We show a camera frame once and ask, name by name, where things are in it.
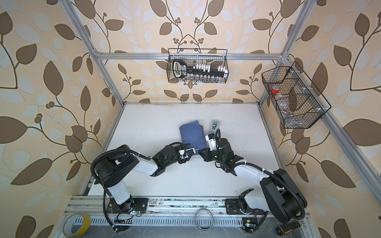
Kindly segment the blue wrapping paper sheet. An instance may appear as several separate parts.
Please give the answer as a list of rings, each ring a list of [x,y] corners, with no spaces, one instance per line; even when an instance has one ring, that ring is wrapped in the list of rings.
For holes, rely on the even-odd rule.
[[[196,151],[207,148],[203,126],[199,121],[192,121],[179,127],[182,143],[187,149],[194,148]]]

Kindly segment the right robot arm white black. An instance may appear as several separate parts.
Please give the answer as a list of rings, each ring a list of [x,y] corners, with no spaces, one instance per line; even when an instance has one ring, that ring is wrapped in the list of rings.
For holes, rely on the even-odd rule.
[[[251,181],[260,187],[257,191],[249,188],[238,196],[238,210],[252,214],[256,209],[270,212],[283,224],[291,219],[302,220],[306,216],[307,201],[294,181],[284,169],[266,170],[260,166],[244,162],[236,155],[225,138],[207,136],[208,146],[198,153],[206,162],[216,162],[225,173]]]

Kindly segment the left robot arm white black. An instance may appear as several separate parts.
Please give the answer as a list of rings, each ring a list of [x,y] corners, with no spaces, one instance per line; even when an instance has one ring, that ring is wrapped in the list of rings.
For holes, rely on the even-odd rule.
[[[144,156],[127,145],[122,145],[99,155],[92,162],[90,172],[116,204],[130,207],[133,199],[124,182],[128,173],[136,171],[157,177],[172,164],[186,163],[194,154],[194,148],[187,149],[181,142],[165,146],[153,157]]]

